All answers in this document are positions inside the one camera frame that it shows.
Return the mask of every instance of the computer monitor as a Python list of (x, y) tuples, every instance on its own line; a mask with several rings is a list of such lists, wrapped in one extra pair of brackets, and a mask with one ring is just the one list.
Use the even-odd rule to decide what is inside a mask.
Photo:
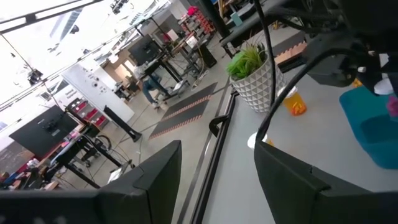
[(151, 62), (159, 54), (159, 46), (152, 40), (150, 35), (143, 36), (130, 49), (130, 57), (137, 61), (137, 65)]
[(55, 105), (23, 125), (10, 137), (37, 157), (45, 157), (77, 126), (78, 123), (73, 118)]

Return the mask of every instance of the white geometric pot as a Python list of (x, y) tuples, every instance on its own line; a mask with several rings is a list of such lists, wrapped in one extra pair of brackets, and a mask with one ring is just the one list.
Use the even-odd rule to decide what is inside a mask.
[[(276, 66), (276, 92), (286, 86), (284, 76)], [(271, 61), (267, 58), (264, 64), (249, 75), (238, 81), (230, 78), (236, 91), (242, 96), (243, 100), (257, 113), (269, 111), (272, 88), (272, 69)]]

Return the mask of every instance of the potted plant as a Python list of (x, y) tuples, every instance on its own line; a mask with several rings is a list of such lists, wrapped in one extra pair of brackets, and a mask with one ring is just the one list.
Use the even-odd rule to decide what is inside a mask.
[[(276, 91), (285, 86), (284, 76), (276, 66)], [(232, 85), (257, 113), (267, 112), (271, 100), (271, 61), (262, 43), (248, 44), (227, 65)]]

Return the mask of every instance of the person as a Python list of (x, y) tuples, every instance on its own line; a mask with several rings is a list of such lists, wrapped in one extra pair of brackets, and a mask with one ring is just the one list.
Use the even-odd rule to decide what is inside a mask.
[[(136, 65), (134, 67), (134, 70), (132, 71), (135, 78), (138, 80), (137, 85), (140, 85), (140, 77), (144, 75), (144, 71), (145, 71), (146, 65)], [(154, 78), (157, 79), (157, 81), (160, 81), (160, 76), (158, 76), (158, 74), (156, 74), (154, 72), (155, 75), (153, 75)], [(159, 107), (159, 103), (157, 101), (155, 101), (153, 99), (153, 97), (150, 95), (149, 91), (158, 89), (159, 91), (161, 91), (157, 85), (155, 84), (155, 82), (153, 81), (153, 79), (146, 77), (145, 80), (142, 81), (142, 86), (141, 86), (141, 90), (144, 94), (144, 96), (147, 98), (147, 100), (149, 101), (149, 103), (156, 109)]]

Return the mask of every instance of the jeans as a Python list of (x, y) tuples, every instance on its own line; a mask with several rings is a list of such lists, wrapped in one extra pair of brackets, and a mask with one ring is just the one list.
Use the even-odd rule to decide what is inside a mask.
[[(158, 82), (160, 81), (159, 76), (154, 75), (154, 78), (156, 78), (156, 80)], [(144, 93), (145, 97), (148, 99), (149, 103), (156, 103), (156, 101), (152, 98), (152, 96), (149, 93), (149, 91), (152, 91), (155, 89), (157, 89), (157, 86), (151, 78), (149, 78), (148, 80), (146, 80), (142, 83), (142, 92)]]

